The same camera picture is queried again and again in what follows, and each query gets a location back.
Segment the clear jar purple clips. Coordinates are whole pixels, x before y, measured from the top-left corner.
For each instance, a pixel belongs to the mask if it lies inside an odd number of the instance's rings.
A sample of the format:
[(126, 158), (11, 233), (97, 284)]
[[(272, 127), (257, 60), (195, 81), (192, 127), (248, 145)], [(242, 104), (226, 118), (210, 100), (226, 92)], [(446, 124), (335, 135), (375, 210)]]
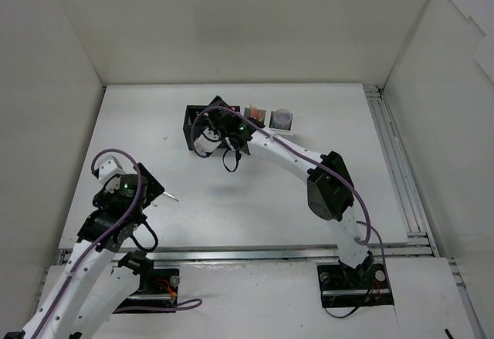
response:
[(274, 129), (286, 130), (291, 129), (293, 115), (287, 109), (280, 108), (271, 113), (270, 125)]

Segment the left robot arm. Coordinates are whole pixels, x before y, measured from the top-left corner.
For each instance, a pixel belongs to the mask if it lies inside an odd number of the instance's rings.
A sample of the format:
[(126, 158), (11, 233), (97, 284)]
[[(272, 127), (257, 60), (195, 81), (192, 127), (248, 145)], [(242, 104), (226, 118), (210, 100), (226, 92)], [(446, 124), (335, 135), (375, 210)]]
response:
[(106, 285), (96, 287), (124, 241), (146, 225), (144, 209), (164, 192), (141, 163), (134, 170), (125, 173), (109, 156), (93, 171), (102, 188), (93, 197), (95, 211), (83, 223), (70, 260), (41, 307), (7, 338), (91, 338), (130, 295), (153, 286), (154, 262), (140, 246), (124, 255)]

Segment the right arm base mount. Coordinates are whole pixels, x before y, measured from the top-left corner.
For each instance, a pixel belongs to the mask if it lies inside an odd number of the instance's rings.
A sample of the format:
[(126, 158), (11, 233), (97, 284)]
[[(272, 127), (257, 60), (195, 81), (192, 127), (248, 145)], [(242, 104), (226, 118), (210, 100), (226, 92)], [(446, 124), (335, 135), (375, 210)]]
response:
[(375, 263), (359, 282), (350, 282), (337, 264), (320, 264), (316, 271), (321, 307), (333, 318), (346, 319), (366, 307), (394, 306), (383, 263)]

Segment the red thin pen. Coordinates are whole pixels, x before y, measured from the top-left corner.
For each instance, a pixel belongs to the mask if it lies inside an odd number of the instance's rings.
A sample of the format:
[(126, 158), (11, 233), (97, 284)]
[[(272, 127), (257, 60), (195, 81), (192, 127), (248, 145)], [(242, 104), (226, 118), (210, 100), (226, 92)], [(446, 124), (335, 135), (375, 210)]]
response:
[(259, 110), (253, 105), (249, 106), (249, 116), (254, 120), (259, 120), (260, 118)]

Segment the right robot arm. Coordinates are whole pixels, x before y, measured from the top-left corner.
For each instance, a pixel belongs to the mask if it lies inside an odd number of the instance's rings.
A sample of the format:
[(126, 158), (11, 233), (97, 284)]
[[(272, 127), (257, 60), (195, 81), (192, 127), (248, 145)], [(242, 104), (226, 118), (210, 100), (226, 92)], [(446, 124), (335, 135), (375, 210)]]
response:
[(237, 151), (262, 158), (296, 176), (306, 185), (310, 211), (327, 222), (339, 253), (343, 281), (359, 286), (371, 278), (374, 257), (368, 248), (371, 230), (360, 232), (354, 203), (364, 216), (369, 212), (357, 193), (340, 154), (307, 150), (279, 136), (264, 124), (243, 117), (219, 96), (205, 109), (208, 128), (220, 141)]

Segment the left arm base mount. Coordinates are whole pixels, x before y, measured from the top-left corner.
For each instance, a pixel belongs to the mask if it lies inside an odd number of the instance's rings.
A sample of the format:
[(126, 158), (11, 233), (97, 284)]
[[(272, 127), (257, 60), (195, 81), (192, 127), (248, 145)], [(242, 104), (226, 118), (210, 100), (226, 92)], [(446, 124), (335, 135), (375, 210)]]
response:
[(138, 278), (138, 286), (120, 303), (114, 314), (169, 314), (178, 311), (178, 268), (156, 267), (141, 250), (127, 253), (117, 266), (128, 268)]

